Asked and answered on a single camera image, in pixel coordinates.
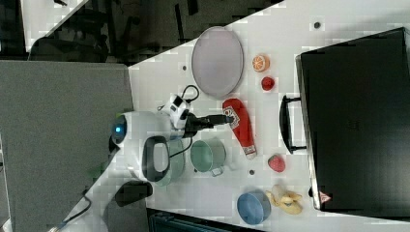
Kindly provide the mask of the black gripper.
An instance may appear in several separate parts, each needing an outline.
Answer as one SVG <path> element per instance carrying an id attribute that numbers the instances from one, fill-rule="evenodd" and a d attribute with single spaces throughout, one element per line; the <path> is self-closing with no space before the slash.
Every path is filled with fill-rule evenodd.
<path id="1" fill-rule="evenodd" d="M 206 117 L 197 118 L 194 114 L 189 113 L 184 129 L 184 138 L 192 138 L 199 131 L 212 129 L 216 125 L 230 124 L 234 121 L 232 116 L 223 114 L 209 115 Z"/>

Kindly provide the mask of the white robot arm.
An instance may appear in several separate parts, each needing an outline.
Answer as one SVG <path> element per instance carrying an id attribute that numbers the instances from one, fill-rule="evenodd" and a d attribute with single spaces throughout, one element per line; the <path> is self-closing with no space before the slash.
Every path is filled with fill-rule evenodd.
<path id="1" fill-rule="evenodd" d="M 114 124 L 111 139 L 117 152 L 101 176 L 74 205 L 67 217 L 47 232 L 108 232 L 103 214 L 107 205 L 126 184 L 155 183 L 162 180 L 169 167 L 158 168 L 159 160 L 170 155 L 168 143 L 192 138 L 198 131 L 229 124 L 233 118 L 223 114 L 197 117 L 185 109 L 181 112 L 160 110 L 133 111 L 122 114 Z"/>

